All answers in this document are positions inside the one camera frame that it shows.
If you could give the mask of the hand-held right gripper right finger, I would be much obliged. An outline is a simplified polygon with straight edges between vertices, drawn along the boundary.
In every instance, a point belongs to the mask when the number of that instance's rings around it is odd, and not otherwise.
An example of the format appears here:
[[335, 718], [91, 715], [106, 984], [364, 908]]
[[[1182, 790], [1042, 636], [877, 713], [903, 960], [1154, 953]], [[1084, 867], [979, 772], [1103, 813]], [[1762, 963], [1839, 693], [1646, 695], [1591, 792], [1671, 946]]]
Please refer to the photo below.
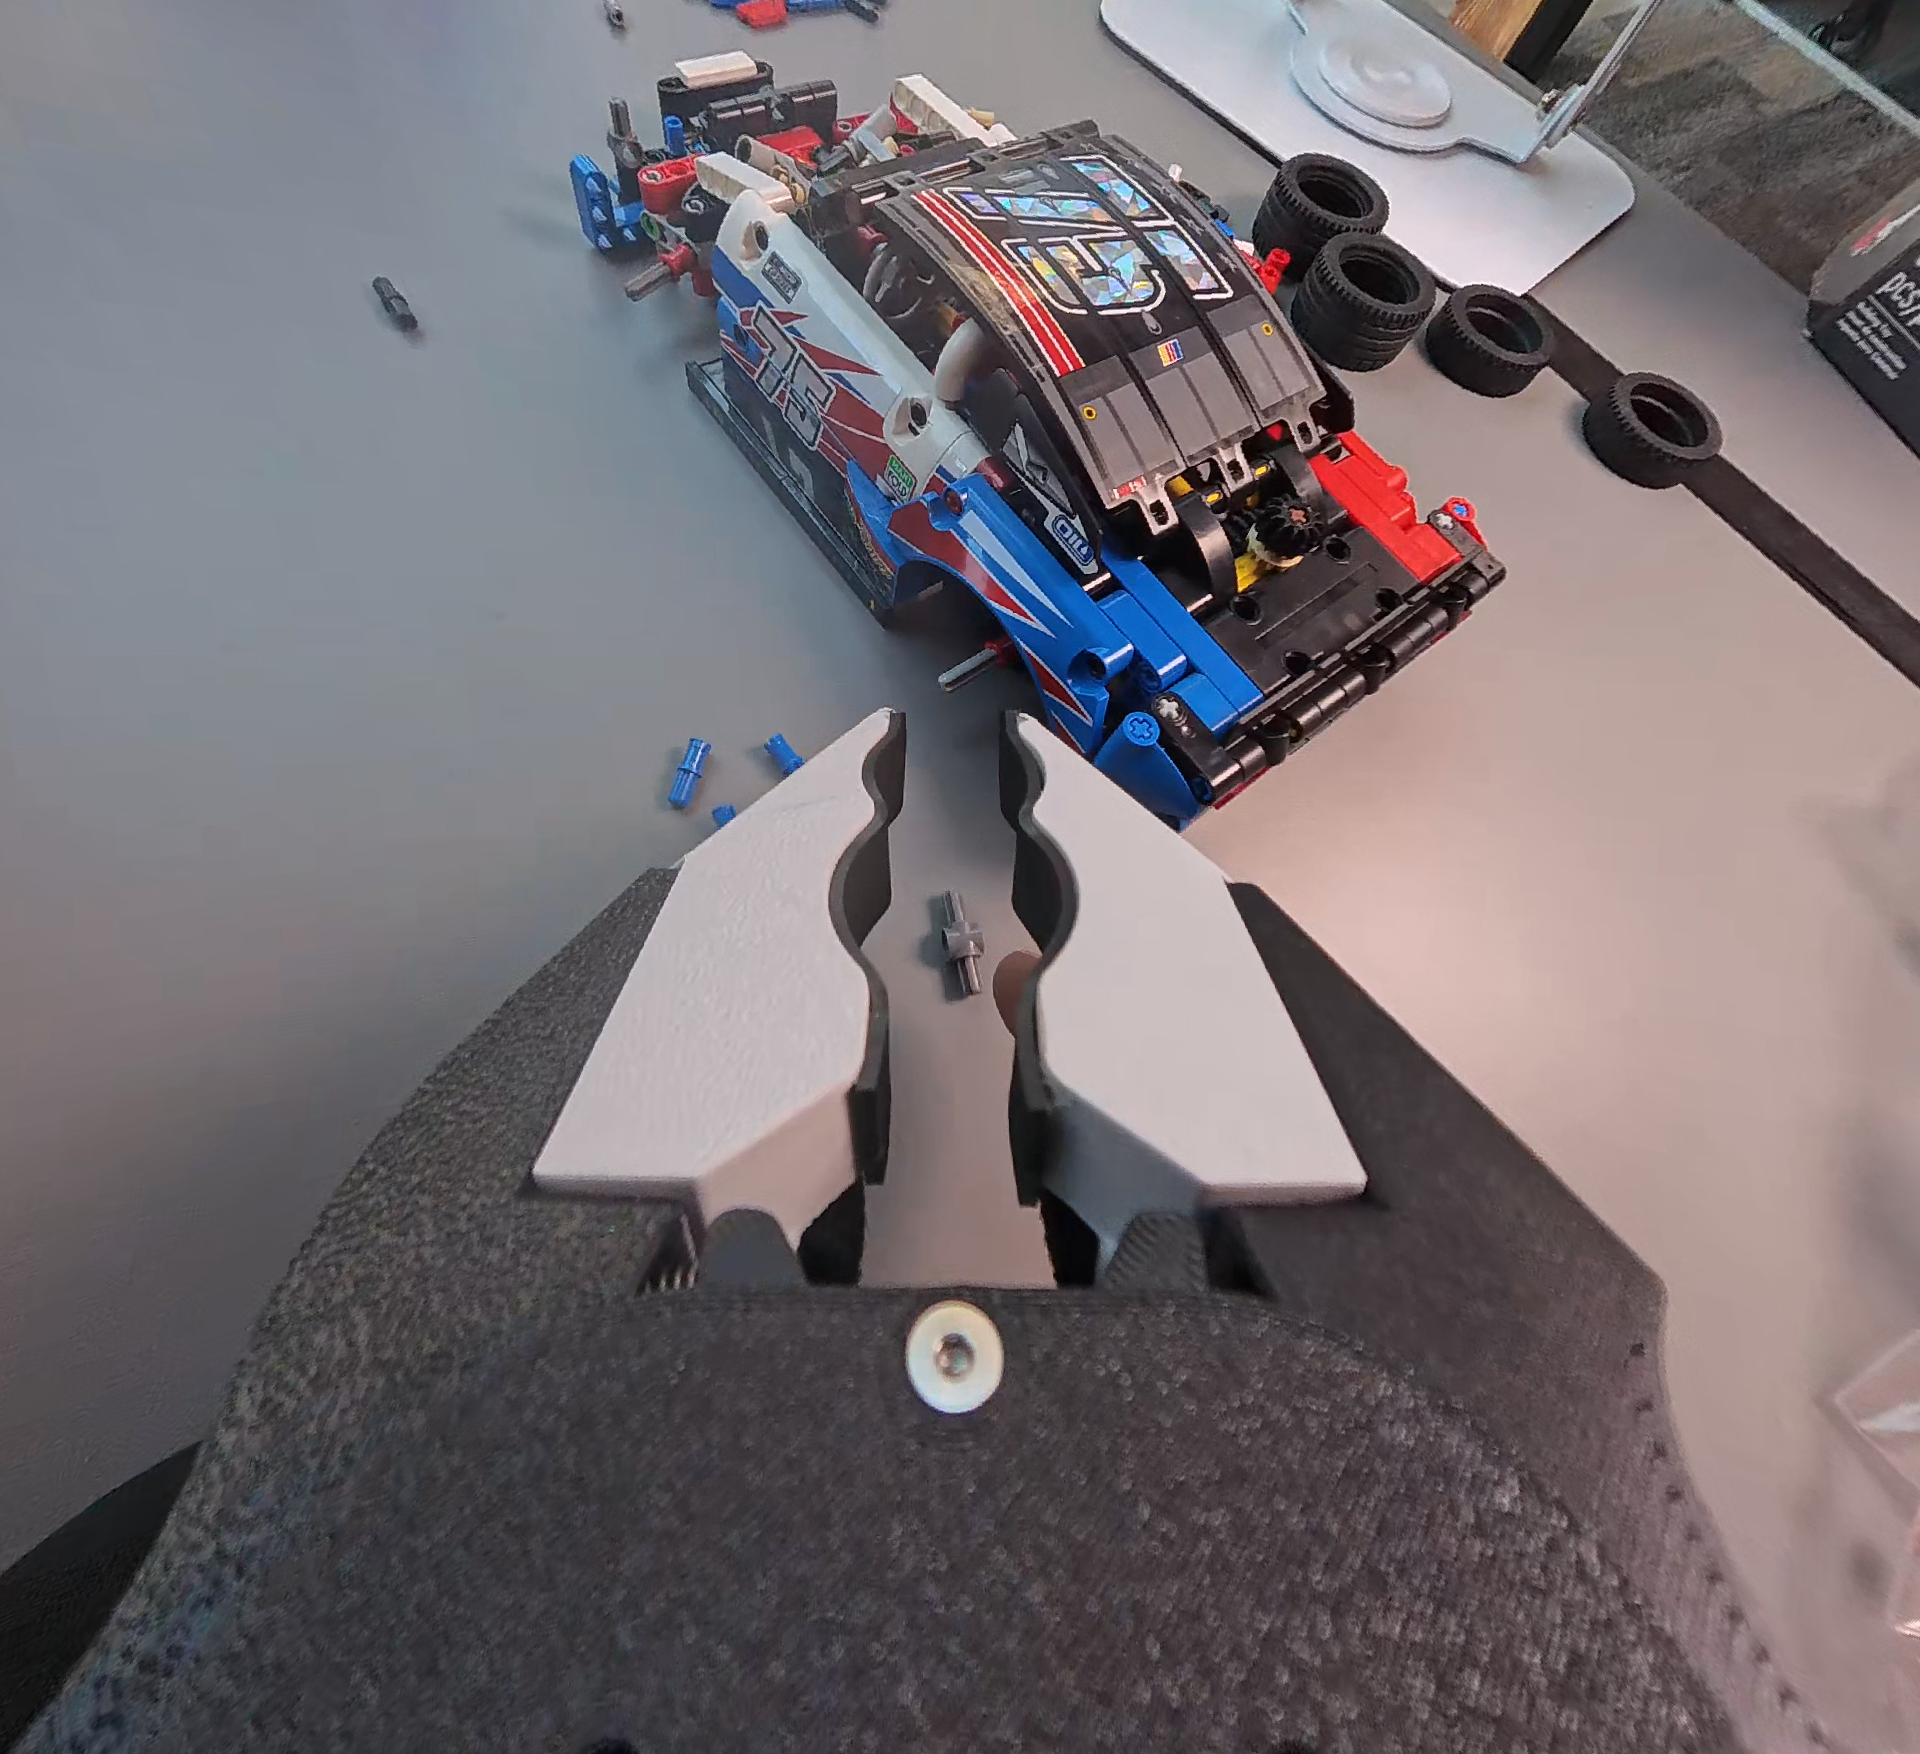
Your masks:
[[1139, 1216], [1360, 1198], [1366, 1168], [1231, 881], [1038, 719], [1002, 719], [1021, 980], [1010, 1152], [1064, 1282]]

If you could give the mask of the clear plastic bag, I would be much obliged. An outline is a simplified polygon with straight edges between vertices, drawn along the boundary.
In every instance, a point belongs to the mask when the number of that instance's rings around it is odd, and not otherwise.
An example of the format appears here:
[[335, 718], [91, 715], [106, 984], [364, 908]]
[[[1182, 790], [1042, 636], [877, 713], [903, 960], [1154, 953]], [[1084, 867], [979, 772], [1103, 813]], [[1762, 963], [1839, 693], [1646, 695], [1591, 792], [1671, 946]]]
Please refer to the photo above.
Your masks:
[[1876, 1615], [1912, 1660], [1918, 1641], [1918, 1333], [1841, 1378], [1815, 1536], [1853, 1612]]

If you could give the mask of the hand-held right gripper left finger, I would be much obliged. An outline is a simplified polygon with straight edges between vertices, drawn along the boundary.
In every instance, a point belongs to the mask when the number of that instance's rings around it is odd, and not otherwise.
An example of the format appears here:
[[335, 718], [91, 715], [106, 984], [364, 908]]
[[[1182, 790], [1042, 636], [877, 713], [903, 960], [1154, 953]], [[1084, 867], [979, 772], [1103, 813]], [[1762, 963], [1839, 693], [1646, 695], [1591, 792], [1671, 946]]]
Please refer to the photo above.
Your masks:
[[888, 992], [905, 719], [881, 707], [682, 857], [535, 1184], [760, 1211], [813, 1282], [855, 1282], [890, 1163]]

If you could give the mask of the grey desk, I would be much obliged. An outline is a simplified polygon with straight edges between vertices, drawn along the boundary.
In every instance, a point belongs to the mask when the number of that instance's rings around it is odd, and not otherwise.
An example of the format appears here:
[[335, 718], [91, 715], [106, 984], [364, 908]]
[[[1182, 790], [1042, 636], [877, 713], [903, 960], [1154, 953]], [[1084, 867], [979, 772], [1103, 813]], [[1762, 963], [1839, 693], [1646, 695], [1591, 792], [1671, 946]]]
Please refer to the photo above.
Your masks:
[[[907, 718], [895, 1152], [869, 1279], [1037, 1285], [1009, 1041], [929, 963], [1021, 943], [988, 679], [888, 633], [626, 303], [568, 157], [741, 36], [684, 0], [4, 0], [4, 1563], [195, 1442], [439, 1057], [767, 789]], [[371, 297], [392, 279], [420, 330]], [[1669, 1286], [1680, 1444], [1787, 1683], [1917, 1741], [1815, 1536], [1824, 1403], [1917, 1328], [1917, 687], [1545, 377], [1356, 383], [1509, 568], [1443, 651], [1197, 829]]]

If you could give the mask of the white monitor stand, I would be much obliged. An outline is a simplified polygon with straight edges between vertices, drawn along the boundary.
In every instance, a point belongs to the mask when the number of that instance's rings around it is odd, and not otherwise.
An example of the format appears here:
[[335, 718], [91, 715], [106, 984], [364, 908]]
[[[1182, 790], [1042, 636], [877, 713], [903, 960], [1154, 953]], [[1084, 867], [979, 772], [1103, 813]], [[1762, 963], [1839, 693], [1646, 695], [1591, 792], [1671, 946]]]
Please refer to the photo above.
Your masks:
[[1363, 166], [1388, 227], [1441, 277], [1526, 292], [1636, 204], [1576, 133], [1665, 0], [1641, 0], [1579, 84], [1542, 94], [1392, 0], [1101, 0], [1142, 62], [1271, 157]]

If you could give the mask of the black product box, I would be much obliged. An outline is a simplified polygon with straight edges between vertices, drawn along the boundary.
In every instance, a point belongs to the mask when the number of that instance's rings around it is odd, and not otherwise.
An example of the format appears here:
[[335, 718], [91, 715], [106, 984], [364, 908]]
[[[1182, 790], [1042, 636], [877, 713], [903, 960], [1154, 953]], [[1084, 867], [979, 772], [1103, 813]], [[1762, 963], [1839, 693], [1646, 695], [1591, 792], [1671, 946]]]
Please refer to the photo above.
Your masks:
[[1807, 335], [1835, 370], [1918, 449], [1918, 188], [1848, 229], [1813, 273]]

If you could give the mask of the toy race car model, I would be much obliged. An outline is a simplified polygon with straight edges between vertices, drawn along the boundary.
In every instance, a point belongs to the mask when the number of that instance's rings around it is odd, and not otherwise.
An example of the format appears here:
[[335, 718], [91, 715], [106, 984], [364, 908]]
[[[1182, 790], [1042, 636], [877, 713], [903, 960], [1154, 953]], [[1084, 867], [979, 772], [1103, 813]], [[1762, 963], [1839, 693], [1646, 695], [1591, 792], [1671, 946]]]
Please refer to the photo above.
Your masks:
[[1017, 132], [928, 76], [843, 113], [767, 60], [609, 102], [583, 233], [685, 281], [687, 383], [881, 623], [954, 584], [1046, 723], [1189, 827], [1402, 676], [1505, 580], [1356, 427], [1276, 250], [1093, 118]]

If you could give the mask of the black rubber tyre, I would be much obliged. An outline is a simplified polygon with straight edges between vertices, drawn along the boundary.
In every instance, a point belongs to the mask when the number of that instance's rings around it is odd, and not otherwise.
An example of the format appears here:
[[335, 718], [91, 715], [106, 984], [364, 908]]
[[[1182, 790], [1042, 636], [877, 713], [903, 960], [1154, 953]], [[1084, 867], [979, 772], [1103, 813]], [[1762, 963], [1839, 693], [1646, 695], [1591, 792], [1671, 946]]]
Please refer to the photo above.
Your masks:
[[1722, 427], [1687, 386], [1655, 372], [1625, 372], [1595, 393], [1579, 419], [1591, 453], [1618, 478], [1666, 491], [1717, 459]]
[[1420, 335], [1437, 303], [1429, 267], [1382, 232], [1331, 238], [1310, 263], [1290, 320], [1323, 362], [1378, 372]]
[[1556, 329], [1532, 301], [1464, 282], [1425, 330], [1431, 364], [1479, 397], [1514, 397], [1553, 360]]
[[1334, 155], [1302, 153], [1287, 157], [1269, 183], [1250, 242], [1263, 258], [1282, 250], [1282, 279], [1296, 281], [1334, 238], [1383, 229], [1388, 211], [1388, 198], [1368, 171]]

